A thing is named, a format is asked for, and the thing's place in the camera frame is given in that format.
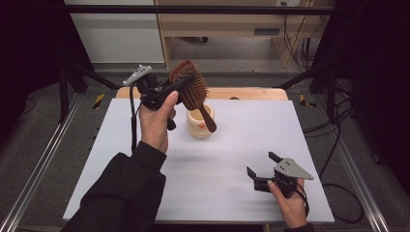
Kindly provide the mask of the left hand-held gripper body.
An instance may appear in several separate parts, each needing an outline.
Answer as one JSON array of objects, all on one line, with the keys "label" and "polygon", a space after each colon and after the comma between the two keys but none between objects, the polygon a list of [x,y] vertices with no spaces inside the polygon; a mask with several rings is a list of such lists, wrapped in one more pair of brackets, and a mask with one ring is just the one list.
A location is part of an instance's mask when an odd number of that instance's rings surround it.
[{"label": "left hand-held gripper body", "polygon": [[151,75],[150,66],[139,65],[138,68],[123,81],[124,86],[130,87],[130,100],[132,109],[132,131],[136,131],[136,112],[133,101],[133,88],[136,87],[140,94],[140,102],[152,111],[158,110],[165,99],[161,95],[161,86],[164,82],[158,81],[155,75]]}]

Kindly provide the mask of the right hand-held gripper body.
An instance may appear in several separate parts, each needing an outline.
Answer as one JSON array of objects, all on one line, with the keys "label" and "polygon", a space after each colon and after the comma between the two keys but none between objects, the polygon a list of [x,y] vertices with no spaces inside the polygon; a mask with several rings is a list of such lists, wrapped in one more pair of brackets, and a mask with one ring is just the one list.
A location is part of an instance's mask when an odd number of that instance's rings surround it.
[{"label": "right hand-held gripper body", "polygon": [[282,158],[280,163],[274,166],[274,175],[271,178],[256,177],[253,180],[253,187],[255,190],[269,192],[267,182],[274,182],[282,194],[289,198],[297,189],[298,179],[312,180],[313,176],[304,170],[293,159]]}]

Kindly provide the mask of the brown wooden hairbrush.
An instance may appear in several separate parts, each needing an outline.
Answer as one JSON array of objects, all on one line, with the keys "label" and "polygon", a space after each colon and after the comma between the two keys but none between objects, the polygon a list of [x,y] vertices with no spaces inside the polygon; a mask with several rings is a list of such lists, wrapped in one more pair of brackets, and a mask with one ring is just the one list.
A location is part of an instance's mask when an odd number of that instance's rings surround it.
[{"label": "brown wooden hairbrush", "polygon": [[183,84],[180,97],[187,110],[197,109],[205,122],[209,132],[215,132],[217,125],[206,111],[204,102],[208,98],[207,83],[198,67],[191,61],[185,60],[176,65],[169,74],[171,83]]}]

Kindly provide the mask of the cream ceramic cup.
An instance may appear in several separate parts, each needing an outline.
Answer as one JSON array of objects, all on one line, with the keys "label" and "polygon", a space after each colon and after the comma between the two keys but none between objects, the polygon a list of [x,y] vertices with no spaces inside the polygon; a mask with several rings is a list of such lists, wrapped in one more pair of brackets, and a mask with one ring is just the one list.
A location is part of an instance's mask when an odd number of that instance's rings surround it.
[{"label": "cream ceramic cup", "polygon": [[188,111],[186,118],[188,123],[188,133],[192,137],[196,139],[206,139],[212,135],[198,109]]}]

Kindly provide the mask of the person's right hand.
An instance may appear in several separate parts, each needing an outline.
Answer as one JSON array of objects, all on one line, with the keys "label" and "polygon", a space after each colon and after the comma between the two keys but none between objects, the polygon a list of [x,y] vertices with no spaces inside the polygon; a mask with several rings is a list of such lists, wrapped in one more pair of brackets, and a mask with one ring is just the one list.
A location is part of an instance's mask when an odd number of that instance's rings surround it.
[{"label": "person's right hand", "polygon": [[286,198],[279,187],[272,181],[267,182],[271,194],[278,202],[283,221],[290,229],[296,229],[308,224],[304,199],[296,192]]}]

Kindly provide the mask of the person's left hand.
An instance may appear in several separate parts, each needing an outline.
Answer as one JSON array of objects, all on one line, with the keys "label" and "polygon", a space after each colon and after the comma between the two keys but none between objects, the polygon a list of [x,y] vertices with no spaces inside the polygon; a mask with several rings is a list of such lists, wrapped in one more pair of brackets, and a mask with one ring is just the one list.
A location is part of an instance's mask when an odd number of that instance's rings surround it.
[{"label": "person's left hand", "polygon": [[159,110],[152,111],[144,105],[139,110],[141,140],[162,153],[168,149],[167,120],[176,115],[178,97],[178,92],[173,91]]}]

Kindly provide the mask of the white cabinet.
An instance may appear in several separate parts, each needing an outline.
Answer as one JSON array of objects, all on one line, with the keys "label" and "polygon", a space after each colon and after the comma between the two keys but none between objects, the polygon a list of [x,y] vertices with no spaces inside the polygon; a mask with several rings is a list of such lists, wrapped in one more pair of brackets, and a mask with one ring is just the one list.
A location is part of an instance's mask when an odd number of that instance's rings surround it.
[{"label": "white cabinet", "polygon": [[94,64],[163,63],[155,14],[72,14]]}]

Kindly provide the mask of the light wooden desk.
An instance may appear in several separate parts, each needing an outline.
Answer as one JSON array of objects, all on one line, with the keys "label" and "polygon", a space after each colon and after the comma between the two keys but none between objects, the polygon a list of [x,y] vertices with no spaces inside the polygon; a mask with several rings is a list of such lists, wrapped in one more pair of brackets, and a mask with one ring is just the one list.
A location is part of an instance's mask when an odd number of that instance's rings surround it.
[{"label": "light wooden desk", "polygon": [[[332,7],[336,0],[153,0],[157,6]],[[319,39],[327,26],[326,15],[268,14],[159,14],[165,58],[171,41],[182,37],[265,37],[272,40],[281,65],[297,60],[304,39]]]}]

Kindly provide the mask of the black metal stand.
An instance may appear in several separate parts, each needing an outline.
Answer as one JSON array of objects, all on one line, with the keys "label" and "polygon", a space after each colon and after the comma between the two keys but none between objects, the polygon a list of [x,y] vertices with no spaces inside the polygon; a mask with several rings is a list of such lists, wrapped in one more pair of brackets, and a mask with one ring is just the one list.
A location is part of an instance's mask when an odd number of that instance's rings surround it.
[{"label": "black metal stand", "polygon": [[280,84],[278,87],[279,89],[287,90],[307,78],[312,78],[309,86],[312,94],[319,94],[324,88],[327,88],[326,115],[331,123],[334,124],[336,122],[335,99],[337,78],[336,71],[329,62],[320,62],[309,70]]},{"label": "black metal stand", "polygon": [[111,90],[118,90],[120,88],[119,85],[98,75],[95,71],[87,69],[77,63],[63,65],[59,71],[60,123],[64,122],[69,115],[68,84],[72,85],[76,93],[84,93],[88,89],[88,85],[83,79],[84,76],[91,77],[93,80]]}]

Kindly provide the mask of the black curtain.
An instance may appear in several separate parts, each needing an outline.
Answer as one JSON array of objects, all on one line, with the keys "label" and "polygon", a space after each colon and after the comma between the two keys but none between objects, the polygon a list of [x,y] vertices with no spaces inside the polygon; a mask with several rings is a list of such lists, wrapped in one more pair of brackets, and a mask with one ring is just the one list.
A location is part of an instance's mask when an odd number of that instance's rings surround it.
[{"label": "black curtain", "polygon": [[28,95],[59,81],[72,64],[93,66],[64,0],[0,0],[0,140]]},{"label": "black curtain", "polygon": [[377,156],[410,195],[410,0],[336,0],[317,62],[341,32],[334,65],[353,84],[353,106]]}]

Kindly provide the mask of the aluminium floor rail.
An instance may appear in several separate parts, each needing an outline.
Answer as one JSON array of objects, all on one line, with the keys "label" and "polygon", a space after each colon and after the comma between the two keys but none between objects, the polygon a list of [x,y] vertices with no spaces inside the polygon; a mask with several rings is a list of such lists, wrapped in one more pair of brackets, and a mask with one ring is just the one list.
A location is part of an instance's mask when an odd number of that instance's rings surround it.
[{"label": "aluminium floor rail", "polygon": [[31,199],[42,181],[44,173],[46,172],[57,149],[60,146],[61,141],[63,140],[83,97],[83,94],[73,95],[66,118],[58,124],[58,127],[49,139],[47,146],[31,172],[31,175],[28,178],[24,188],[20,192],[12,208],[7,213],[7,216],[0,224],[0,232],[15,232],[17,229],[20,220],[22,219],[28,205],[31,202]]},{"label": "aluminium floor rail", "polygon": [[367,220],[371,225],[373,232],[391,232],[387,221],[381,213],[373,194],[366,183],[365,178],[341,138],[341,128],[338,123],[338,119],[336,119],[336,123],[337,128],[330,132],[330,136],[334,140],[331,154],[334,152],[339,154],[342,166],[344,167],[356,196],[364,209]]}]

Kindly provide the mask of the black horizontal frame bar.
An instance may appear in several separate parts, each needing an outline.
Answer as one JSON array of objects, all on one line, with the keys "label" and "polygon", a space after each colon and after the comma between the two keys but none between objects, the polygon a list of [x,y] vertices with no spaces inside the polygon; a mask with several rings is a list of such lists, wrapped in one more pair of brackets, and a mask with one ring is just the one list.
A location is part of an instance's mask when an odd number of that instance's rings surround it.
[{"label": "black horizontal frame bar", "polygon": [[339,9],[313,7],[66,5],[73,14],[335,15]]}]

